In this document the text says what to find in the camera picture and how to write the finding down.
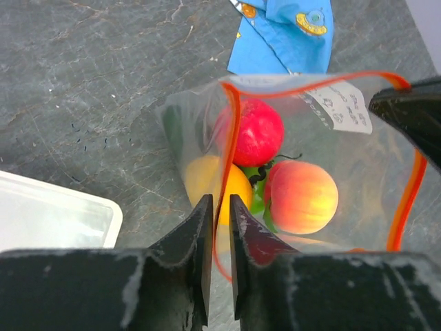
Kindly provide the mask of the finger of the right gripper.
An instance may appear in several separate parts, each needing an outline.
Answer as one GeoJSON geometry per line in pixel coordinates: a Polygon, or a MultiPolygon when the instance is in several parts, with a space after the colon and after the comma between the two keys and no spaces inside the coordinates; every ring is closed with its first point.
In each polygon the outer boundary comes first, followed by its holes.
{"type": "Polygon", "coordinates": [[[370,101],[369,111],[401,132],[436,169],[440,168],[440,76],[409,88],[386,88],[370,101]]]}

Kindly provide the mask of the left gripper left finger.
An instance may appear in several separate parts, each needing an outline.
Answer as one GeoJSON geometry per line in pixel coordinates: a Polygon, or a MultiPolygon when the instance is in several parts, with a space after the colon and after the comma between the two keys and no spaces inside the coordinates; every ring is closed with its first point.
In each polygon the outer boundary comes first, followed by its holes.
{"type": "Polygon", "coordinates": [[[2,330],[201,330],[208,324],[213,197],[147,248],[1,254],[2,330]]]}

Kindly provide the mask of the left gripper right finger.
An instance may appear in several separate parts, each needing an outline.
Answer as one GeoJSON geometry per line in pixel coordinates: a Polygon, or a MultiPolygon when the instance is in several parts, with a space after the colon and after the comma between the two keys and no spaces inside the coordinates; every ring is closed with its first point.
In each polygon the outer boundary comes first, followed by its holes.
{"type": "Polygon", "coordinates": [[[423,254],[304,254],[230,197],[234,317],[242,330],[439,330],[440,268],[423,254]]]}

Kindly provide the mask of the green watermelon toy ball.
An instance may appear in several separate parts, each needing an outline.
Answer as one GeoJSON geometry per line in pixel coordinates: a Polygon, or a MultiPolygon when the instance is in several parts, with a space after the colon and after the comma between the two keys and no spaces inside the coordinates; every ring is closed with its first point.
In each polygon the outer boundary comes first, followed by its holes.
{"type": "Polygon", "coordinates": [[[294,161],[300,159],[301,157],[302,153],[299,153],[298,156],[287,156],[285,154],[278,154],[271,161],[258,167],[240,167],[252,187],[253,201],[251,206],[249,207],[249,211],[253,215],[262,214],[265,225],[272,232],[294,233],[294,231],[291,230],[290,227],[296,224],[296,218],[289,217],[285,219],[284,225],[280,219],[276,221],[273,218],[270,210],[271,203],[269,201],[266,202],[265,200],[265,188],[269,179],[271,169],[280,162],[294,161]]]}

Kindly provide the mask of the peach toy fruit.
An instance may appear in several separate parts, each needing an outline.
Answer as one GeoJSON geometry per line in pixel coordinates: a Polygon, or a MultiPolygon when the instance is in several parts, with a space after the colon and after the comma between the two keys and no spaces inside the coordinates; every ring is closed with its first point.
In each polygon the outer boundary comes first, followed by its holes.
{"type": "Polygon", "coordinates": [[[290,234],[322,230],[338,207],[338,188],[319,165],[304,161],[280,161],[269,171],[264,202],[274,227],[290,234]]]}

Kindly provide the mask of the clear zip bag orange zipper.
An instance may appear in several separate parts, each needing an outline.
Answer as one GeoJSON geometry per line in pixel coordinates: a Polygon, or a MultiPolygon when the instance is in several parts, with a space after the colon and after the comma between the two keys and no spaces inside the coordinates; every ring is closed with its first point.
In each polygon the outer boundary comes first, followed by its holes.
{"type": "Polygon", "coordinates": [[[214,202],[214,262],[231,279],[227,264],[230,197],[245,207],[252,187],[233,163],[240,126],[240,101],[260,99],[279,113],[285,129],[278,154],[302,157],[335,181],[339,200],[331,221],[313,234],[272,232],[301,252],[398,252],[427,160],[398,130],[369,111],[373,96],[410,83],[384,71],[346,74],[229,75],[168,96],[156,109],[163,129],[166,107],[181,108],[183,150],[177,163],[187,197],[214,202]]]}

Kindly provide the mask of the white perforated plastic basket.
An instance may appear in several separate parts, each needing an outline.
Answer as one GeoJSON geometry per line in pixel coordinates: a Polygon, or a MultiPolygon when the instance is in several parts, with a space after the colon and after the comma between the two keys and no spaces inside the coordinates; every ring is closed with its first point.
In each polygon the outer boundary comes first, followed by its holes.
{"type": "Polygon", "coordinates": [[[103,197],[1,172],[1,251],[113,248],[123,213],[103,197]]]}

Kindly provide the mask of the red apple toy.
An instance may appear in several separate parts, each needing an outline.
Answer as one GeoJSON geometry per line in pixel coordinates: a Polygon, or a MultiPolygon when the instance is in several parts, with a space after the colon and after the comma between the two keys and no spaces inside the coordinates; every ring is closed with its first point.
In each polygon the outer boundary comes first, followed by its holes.
{"type": "Polygon", "coordinates": [[[242,167],[259,167],[279,152],[285,129],[279,113],[260,99],[240,101],[240,126],[233,163],[242,167]]]}

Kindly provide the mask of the dark green avocado toy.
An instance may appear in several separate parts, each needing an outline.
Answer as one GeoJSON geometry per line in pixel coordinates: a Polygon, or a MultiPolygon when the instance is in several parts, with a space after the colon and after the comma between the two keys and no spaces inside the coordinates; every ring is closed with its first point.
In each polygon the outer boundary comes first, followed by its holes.
{"type": "Polygon", "coordinates": [[[163,116],[163,129],[176,162],[181,160],[183,150],[183,131],[181,108],[176,105],[166,107],[163,116]]]}

